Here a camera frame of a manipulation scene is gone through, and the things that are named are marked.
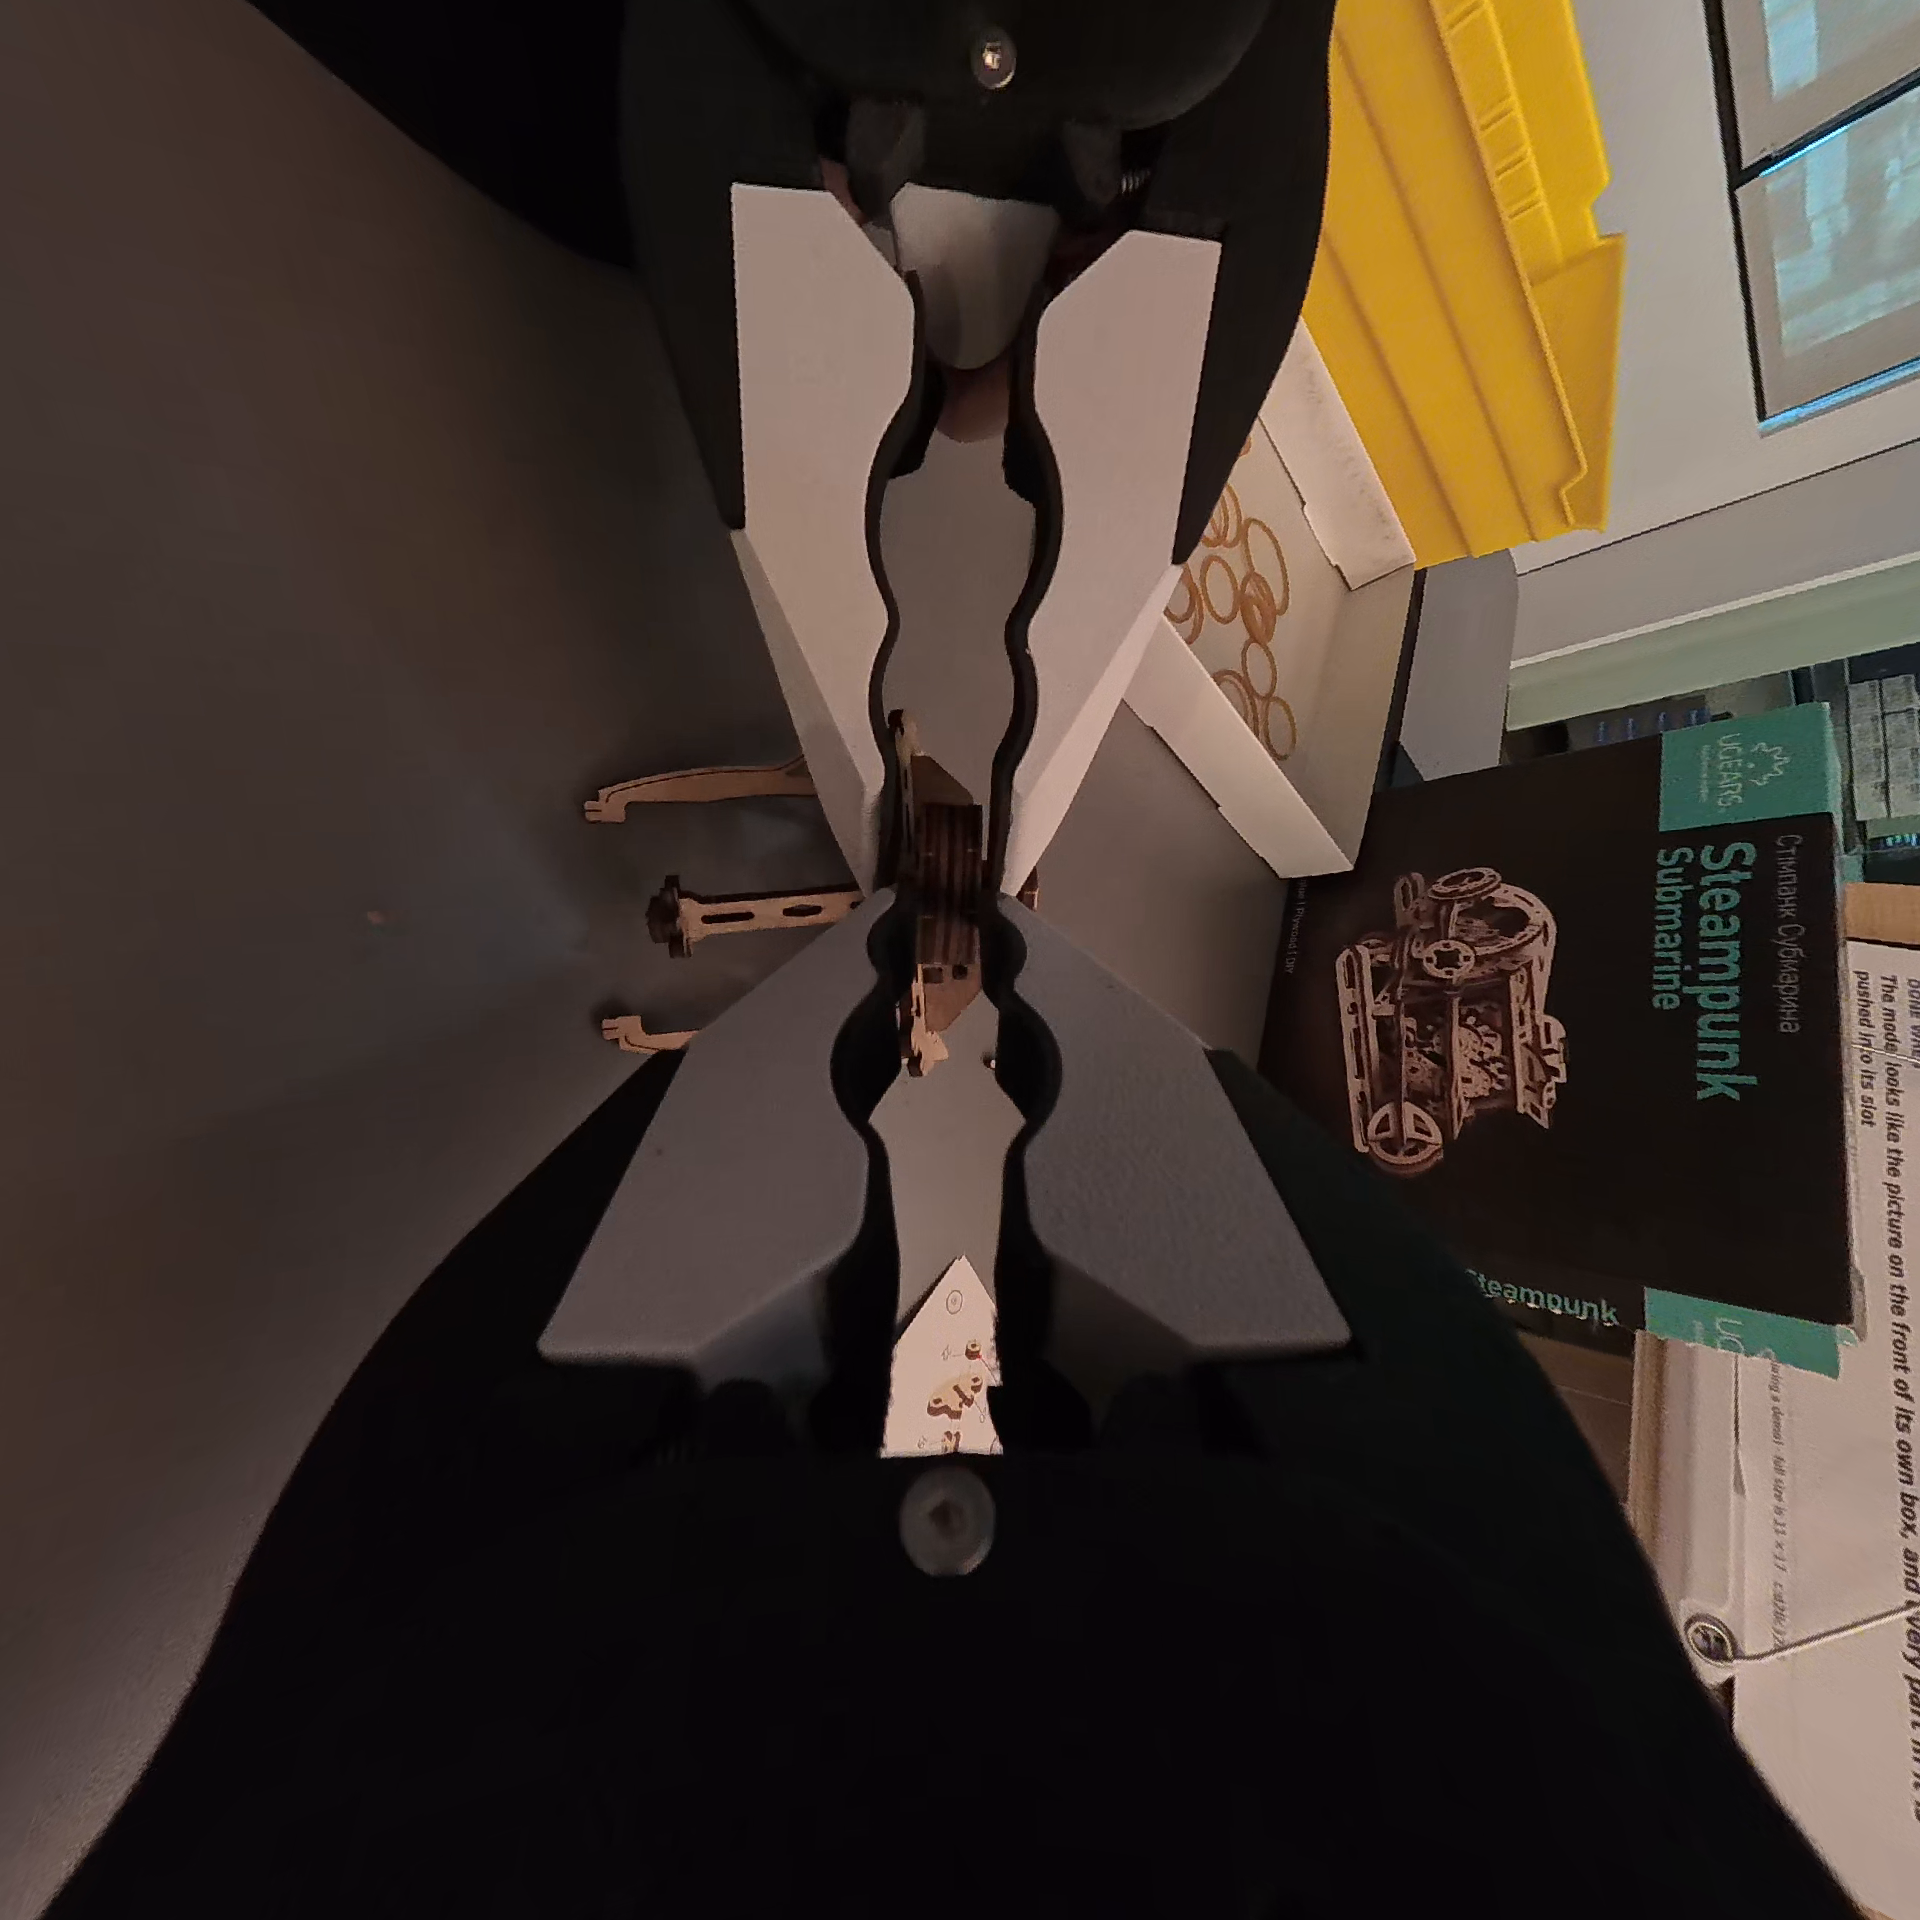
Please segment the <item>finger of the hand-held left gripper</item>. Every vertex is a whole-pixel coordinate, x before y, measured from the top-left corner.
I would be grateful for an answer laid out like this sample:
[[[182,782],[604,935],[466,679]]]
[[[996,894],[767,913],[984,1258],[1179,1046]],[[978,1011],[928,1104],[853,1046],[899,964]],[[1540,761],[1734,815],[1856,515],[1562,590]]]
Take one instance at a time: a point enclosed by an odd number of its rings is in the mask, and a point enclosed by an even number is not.
[[[990,854],[1002,894],[1041,865],[1170,597],[1219,264],[1211,237],[1125,232],[1041,302],[1020,343],[1014,425],[1041,504],[1006,628],[1017,692]]]
[[[815,793],[876,885],[899,634],[880,501],[920,371],[909,284],[822,187],[733,186],[743,524],[733,534]]]

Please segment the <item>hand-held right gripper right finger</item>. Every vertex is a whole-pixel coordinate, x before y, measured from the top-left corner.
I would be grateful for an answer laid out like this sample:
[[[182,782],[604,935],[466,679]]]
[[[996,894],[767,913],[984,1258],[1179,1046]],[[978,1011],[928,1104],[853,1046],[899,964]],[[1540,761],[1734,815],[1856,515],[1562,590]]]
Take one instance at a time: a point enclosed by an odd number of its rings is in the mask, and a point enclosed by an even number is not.
[[[1348,1317],[1199,1036],[1012,896],[981,932],[1020,1117],[994,1252],[1005,1448],[1089,1446],[1141,1379],[1345,1353]]]

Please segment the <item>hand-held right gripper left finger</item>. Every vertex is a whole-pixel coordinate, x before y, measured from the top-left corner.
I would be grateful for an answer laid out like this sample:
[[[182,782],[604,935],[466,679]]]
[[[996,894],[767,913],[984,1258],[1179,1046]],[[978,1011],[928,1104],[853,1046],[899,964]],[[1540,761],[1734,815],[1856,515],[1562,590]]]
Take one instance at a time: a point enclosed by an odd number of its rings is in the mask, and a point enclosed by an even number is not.
[[[874,1113],[902,1071],[911,906],[879,888],[684,1048],[540,1355],[758,1381],[822,1448],[880,1450],[900,1235]]]

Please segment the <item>wooden mechanical model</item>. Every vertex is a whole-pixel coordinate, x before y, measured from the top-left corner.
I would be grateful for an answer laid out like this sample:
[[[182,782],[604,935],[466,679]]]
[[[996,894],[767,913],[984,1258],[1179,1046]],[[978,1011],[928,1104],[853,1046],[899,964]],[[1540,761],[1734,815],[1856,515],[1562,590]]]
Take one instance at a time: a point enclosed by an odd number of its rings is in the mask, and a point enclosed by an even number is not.
[[[891,874],[916,902],[915,969],[897,1000],[900,1062],[927,1077],[948,1062],[948,1033],[983,993],[983,924],[989,900],[989,811],[944,765],[920,750],[911,715],[886,719],[900,773]],[[642,805],[815,799],[804,759],[694,765],[603,786],[582,805],[594,826],[619,826]],[[646,902],[649,935],[674,957],[735,935],[829,930],[864,902],[860,885],[702,894],[667,876]]]

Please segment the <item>dark model kit box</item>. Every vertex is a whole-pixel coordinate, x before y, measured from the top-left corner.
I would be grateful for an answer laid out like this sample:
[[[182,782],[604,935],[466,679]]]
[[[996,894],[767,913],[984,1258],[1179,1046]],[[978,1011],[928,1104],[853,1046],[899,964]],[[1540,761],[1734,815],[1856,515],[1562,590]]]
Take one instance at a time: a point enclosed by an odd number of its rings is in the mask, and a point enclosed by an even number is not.
[[[1261,1067],[1526,1332],[1834,1379],[1841,799],[1821,704],[1385,789],[1297,884]]]

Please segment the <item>instruction booklet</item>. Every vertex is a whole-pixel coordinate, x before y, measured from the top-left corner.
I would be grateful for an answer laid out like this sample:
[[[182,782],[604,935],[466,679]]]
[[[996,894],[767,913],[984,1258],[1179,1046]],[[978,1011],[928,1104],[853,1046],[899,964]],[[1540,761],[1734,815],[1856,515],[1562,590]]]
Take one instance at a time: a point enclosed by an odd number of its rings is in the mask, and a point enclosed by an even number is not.
[[[886,1457],[993,1456],[1001,1381],[996,1302],[958,1255],[897,1336],[880,1440]]]

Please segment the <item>white cardboard box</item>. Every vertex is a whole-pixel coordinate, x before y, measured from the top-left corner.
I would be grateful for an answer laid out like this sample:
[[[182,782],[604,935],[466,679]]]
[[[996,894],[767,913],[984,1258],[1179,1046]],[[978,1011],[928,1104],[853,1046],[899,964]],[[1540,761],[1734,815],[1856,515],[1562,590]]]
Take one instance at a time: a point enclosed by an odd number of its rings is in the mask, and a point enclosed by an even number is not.
[[[1261,747],[1179,639],[1168,605],[1127,701],[1277,876],[1337,874],[1355,865],[1363,846],[1421,570],[1307,321],[1257,423],[1299,498],[1286,512],[1301,634],[1299,747],[1286,761]]]

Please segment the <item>yellow plastic bin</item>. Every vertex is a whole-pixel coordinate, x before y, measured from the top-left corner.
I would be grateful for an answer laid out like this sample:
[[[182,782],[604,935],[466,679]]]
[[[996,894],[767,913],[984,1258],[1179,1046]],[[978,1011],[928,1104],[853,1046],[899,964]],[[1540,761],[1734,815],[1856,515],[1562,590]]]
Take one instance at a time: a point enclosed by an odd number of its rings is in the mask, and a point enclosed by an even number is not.
[[[1303,320],[1421,565],[1607,525],[1627,242],[1571,1],[1341,1]]]

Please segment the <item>white plastic container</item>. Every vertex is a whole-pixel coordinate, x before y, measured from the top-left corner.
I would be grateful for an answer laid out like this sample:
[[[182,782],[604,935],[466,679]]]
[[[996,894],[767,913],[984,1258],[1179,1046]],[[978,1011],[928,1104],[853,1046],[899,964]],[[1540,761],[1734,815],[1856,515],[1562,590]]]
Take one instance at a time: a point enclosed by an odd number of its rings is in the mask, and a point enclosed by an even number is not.
[[[1728,1724],[1741,1655],[1765,1644],[1752,1616],[1758,1507],[1749,1485],[1765,1387],[1781,1365],[1640,1332],[1627,1512],[1695,1676]]]

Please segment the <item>window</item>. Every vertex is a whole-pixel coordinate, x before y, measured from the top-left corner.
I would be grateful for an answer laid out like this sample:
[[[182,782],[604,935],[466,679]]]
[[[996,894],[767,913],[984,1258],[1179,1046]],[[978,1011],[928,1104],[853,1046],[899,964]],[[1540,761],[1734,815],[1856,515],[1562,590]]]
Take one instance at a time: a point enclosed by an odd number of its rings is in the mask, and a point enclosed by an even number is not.
[[[1706,1],[1765,430],[1916,376],[1918,5]]]

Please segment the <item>printed paper sheet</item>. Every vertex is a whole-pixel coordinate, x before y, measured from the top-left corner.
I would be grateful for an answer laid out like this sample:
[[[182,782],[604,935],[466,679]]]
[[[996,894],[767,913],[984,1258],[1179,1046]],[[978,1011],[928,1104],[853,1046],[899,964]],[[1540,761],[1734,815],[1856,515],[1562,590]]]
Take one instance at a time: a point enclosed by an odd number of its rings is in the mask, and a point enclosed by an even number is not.
[[[1844,948],[1852,1322],[1837,1369],[1741,1368],[1736,1729],[1861,1907],[1918,1912],[1918,957]]]

